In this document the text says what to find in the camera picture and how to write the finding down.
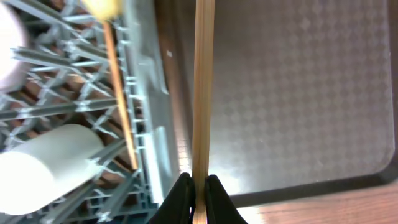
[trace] black tray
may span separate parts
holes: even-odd
[[[195,1],[173,7],[192,98]],[[210,173],[237,207],[398,177],[396,12],[397,1],[216,1]]]

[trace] yellow sponge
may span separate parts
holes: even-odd
[[[122,13],[123,0],[83,0],[89,12],[99,21],[113,19]]]

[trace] gray plastic basket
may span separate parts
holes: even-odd
[[[112,115],[117,108],[106,78],[108,59],[101,24],[84,12],[78,0],[64,0],[60,12],[44,1],[8,3],[21,10],[28,30],[44,32],[30,32],[32,47],[14,51],[16,59],[33,64],[26,71],[26,85],[35,85],[38,91],[34,100],[22,90],[0,95],[1,144],[5,150],[12,150],[29,140],[32,130],[48,131],[80,114],[92,130],[113,139],[92,161],[103,165],[104,171],[124,178],[124,182],[111,190],[101,189],[95,181],[88,182],[38,212],[6,217],[5,223],[104,222],[114,217],[128,223],[147,222],[178,177],[170,97],[160,59],[153,2],[125,1],[126,12],[113,22],[140,167],[133,173],[113,162],[125,150],[125,144],[112,128]],[[54,76],[47,77],[48,72]],[[83,82],[78,96],[65,89],[71,78]],[[137,203],[124,206],[129,195],[135,195]]]

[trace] wooden dowel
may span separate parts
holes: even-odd
[[[193,94],[192,177],[196,189],[194,223],[206,223],[205,179],[209,169],[215,0],[197,0]]]
[[[138,169],[136,152],[134,150],[134,141],[132,140],[132,132],[130,126],[129,115],[127,113],[126,100],[124,98],[123,84],[121,81],[118,58],[116,56],[116,48],[114,46],[113,34],[111,25],[108,22],[103,22],[106,51],[108,53],[109,67],[111,69],[111,77],[113,82],[114,94],[118,102],[119,115],[122,122],[124,138],[126,140],[127,150],[131,161],[132,168]]]

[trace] white cylinder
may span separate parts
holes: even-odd
[[[22,86],[27,64],[13,59],[12,49],[28,47],[29,38],[19,16],[0,2],[0,92],[15,91]]]
[[[0,154],[0,212],[35,212],[90,180],[101,167],[88,159],[102,148],[90,129],[68,124]]]

